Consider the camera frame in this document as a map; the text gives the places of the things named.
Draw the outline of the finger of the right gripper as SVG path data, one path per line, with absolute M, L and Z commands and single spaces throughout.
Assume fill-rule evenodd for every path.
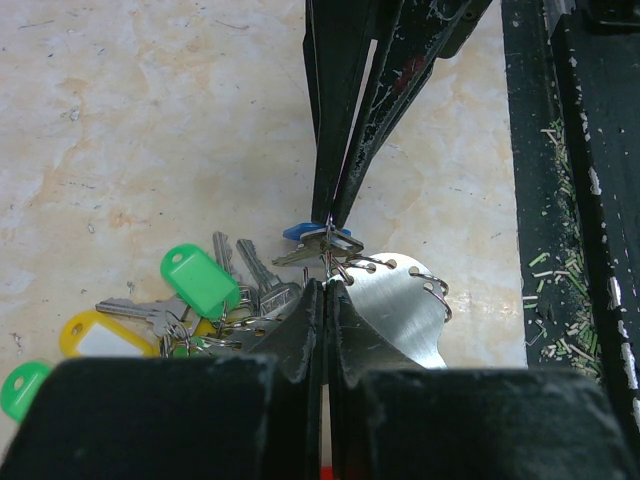
M 303 54 L 316 143 L 311 221 L 324 225 L 343 168 L 376 1 L 307 1 Z
M 428 81 L 438 58 L 451 58 L 486 12 L 488 1 L 384 1 L 377 48 L 332 206 L 341 228 L 369 166 Z

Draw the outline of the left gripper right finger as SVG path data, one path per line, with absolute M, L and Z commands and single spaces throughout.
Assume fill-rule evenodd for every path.
M 326 288 L 338 479 L 635 479 L 601 388 L 572 370 L 424 369 Z

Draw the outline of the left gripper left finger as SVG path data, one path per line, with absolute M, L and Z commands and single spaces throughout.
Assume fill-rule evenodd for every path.
M 5 479 L 316 479 L 324 292 L 246 354 L 84 358 L 39 388 Z

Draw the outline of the blue tag key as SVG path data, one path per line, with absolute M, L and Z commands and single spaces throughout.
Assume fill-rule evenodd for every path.
M 332 224 L 321 226 L 315 223 L 301 223 L 283 232 L 289 240 L 298 245 L 289 253 L 276 257 L 272 264 L 289 266 L 330 252 L 334 257 L 348 257 L 364 249 L 364 243 L 351 235 L 347 229 L 337 229 Z

